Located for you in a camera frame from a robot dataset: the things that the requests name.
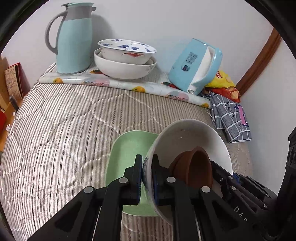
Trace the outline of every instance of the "blue checkered towel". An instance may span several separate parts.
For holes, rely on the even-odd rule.
[[[252,139],[244,109],[239,103],[209,92],[212,109],[210,116],[217,129],[224,129],[230,143]]]

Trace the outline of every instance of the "light green plate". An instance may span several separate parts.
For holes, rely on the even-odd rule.
[[[128,131],[119,136],[112,147],[106,173],[106,185],[122,177],[125,169],[134,165],[137,154],[142,155],[144,161],[157,136],[157,134],[146,131]],[[136,216],[158,216],[150,204],[152,201],[150,197],[146,196],[144,188],[142,182],[140,203],[137,206],[124,205],[123,212]]]

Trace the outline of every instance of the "white wall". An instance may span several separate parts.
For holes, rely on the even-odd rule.
[[[163,71],[169,71],[191,38],[223,51],[223,69],[237,83],[268,39],[272,26],[244,0],[93,0],[94,40],[126,38],[157,49]],[[48,22],[64,11],[64,0],[50,0],[18,29],[2,52],[9,64],[20,62],[30,86],[55,55],[44,43]],[[50,34],[55,43],[57,21]]]
[[[260,77],[241,98],[252,138],[254,178],[278,193],[285,174],[288,136],[296,126],[296,59],[282,40]]]

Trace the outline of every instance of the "bed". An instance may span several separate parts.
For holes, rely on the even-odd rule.
[[[52,64],[45,72],[55,71]],[[105,186],[112,144],[130,130],[159,134],[184,118],[213,127],[208,109],[118,88],[41,84],[25,97],[8,133],[0,200],[16,240],[27,240],[86,186]],[[245,142],[227,143],[233,171],[252,174]],[[122,215],[121,240],[172,240],[160,217]]]

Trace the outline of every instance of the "brown clay pot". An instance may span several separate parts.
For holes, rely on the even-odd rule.
[[[179,154],[169,167],[170,174],[184,181],[188,186],[212,188],[212,165],[207,152],[202,147]]]

